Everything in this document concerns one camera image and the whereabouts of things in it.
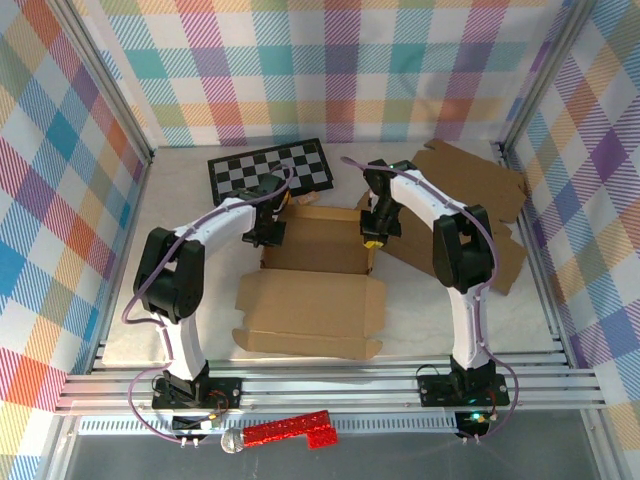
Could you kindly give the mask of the aluminium frame post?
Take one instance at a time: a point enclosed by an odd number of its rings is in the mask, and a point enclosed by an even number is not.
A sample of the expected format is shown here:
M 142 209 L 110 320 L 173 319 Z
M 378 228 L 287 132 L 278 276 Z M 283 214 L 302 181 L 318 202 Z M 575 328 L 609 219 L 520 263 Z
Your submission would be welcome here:
M 85 68 L 99 91 L 104 95 L 106 103 L 120 122 L 135 151 L 141 155 L 146 165 L 152 164 L 154 149 L 135 119 L 73 0 L 45 0 L 45 2 L 64 32 L 70 37 L 70 41 L 81 57 Z
M 551 0 L 557 12 L 544 20 L 527 49 L 531 59 L 525 60 L 524 77 L 518 81 L 517 93 L 510 104 L 496 145 L 501 153 L 513 150 L 543 96 L 555 80 L 571 47 L 595 8 L 597 0 Z

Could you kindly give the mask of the small controller board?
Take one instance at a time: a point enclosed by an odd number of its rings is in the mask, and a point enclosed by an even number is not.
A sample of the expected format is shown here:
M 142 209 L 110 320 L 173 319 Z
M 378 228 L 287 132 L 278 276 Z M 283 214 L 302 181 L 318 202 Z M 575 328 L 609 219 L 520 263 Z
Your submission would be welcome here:
M 463 411 L 455 413 L 457 432 L 461 439 L 482 437 L 491 427 L 491 413 L 486 411 Z
M 223 417 L 220 414 L 208 414 L 200 417 L 174 416 L 171 420 L 173 432 L 212 431 L 218 429 Z

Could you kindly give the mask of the silver glitter ball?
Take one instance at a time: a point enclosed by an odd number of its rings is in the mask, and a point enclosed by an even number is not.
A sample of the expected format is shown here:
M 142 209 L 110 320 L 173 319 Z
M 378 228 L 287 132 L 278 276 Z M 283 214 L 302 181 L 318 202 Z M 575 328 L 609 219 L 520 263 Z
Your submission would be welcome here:
M 244 436 L 241 429 L 227 429 L 221 436 L 221 448 L 225 453 L 235 454 L 245 448 Z

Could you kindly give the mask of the aluminium front frame rail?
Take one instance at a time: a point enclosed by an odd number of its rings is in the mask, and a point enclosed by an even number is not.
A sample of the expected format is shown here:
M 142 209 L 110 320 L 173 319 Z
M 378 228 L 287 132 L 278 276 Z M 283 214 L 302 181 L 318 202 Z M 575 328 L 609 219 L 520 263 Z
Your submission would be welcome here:
M 505 355 L 509 396 L 523 410 L 601 409 L 603 391 L 591 369 L 571 368 L 560 351 Z M 445 374 L 445 356 L 380 356 L 358 362 L 323 358 L 255 358 L 214 360 L 215 377 L 242 379 L 241 412 L 304 413 L 328 409 L 347 412 L 417 412 L 416 376 Z M 120 414 L 132 399 L 144 413 L 151 409 L 150 374 L 130 382 L 139 368 L 105 368 L 67 378 L 56 413 L 68 415 Z

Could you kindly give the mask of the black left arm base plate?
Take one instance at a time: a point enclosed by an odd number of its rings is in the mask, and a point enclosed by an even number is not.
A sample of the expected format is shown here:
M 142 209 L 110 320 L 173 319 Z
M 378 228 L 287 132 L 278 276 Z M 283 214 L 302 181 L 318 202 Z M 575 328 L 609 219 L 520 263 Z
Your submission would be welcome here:
M 187 391 L 156 376 L 151 383 L 152 407 L 174 410 L 207 410 L 223 412 L 237 409 L 242 394 L 242 379 L 237 377 L 201 377 Z

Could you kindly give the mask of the black grey checkerboard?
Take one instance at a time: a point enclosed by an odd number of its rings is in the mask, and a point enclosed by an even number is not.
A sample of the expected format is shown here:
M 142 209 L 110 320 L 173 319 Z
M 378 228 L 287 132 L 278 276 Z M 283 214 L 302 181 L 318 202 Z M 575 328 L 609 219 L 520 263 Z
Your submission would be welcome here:
M 209 160 L 213 204 L 218 206 L 234 190 L 257 186 L 267 173 L 283 178 L 282 170 L 274 170 L 279 164 L 293 167 L 289 185 L 293 197 L 333 188 L 333 174 L 322 145 L 314 138 Z

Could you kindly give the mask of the red glitter block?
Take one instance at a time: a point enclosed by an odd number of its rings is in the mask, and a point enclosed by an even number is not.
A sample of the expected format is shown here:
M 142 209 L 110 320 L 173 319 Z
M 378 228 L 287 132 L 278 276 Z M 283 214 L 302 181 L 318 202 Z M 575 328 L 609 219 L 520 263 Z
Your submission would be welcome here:
M 241 435 L 246 448 L 295 437 L 305 437 L 310 450 L 338 443 L 337 430 L 332 426 L 327 410 L 250 426 L 244 428 Z

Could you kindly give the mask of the brown cardboard mailer box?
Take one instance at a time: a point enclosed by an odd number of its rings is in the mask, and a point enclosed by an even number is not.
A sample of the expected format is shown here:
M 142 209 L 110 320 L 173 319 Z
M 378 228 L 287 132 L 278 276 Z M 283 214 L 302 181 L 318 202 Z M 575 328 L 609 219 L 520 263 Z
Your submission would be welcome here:
M 527 256 L 510 228 L 525 202 L 524 176 L 441 140 L 426 143 L 412 163 L 445 194 L 468 206 L 486 209 L 499 254 L 498 276 L 492 289 L 507 295 Z M 408 209 L 400 212 L 399 222 L 402 236 L 391 237 L 382 250 L 433 275 L 432 231 Z
M 386 286 L 371 277 L 360 213 L 323 206 L 285 208 L 281 245 L 264 249 L 236 296 L 243 325 L 235 343 L 257 353 L 369 360 L 382 343 Z

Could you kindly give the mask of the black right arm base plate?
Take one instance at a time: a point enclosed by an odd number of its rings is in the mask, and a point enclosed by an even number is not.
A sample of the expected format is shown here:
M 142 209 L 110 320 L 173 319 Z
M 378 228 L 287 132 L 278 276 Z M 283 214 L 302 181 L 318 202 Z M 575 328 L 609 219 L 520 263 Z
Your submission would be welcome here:
M 463 382 L 454 374 L 420 375 L 417 377 L 422 407 L 492 407 L 508 406 L 509 392 L 505 377 L 497 374 L 485 386 L 463 389 Z

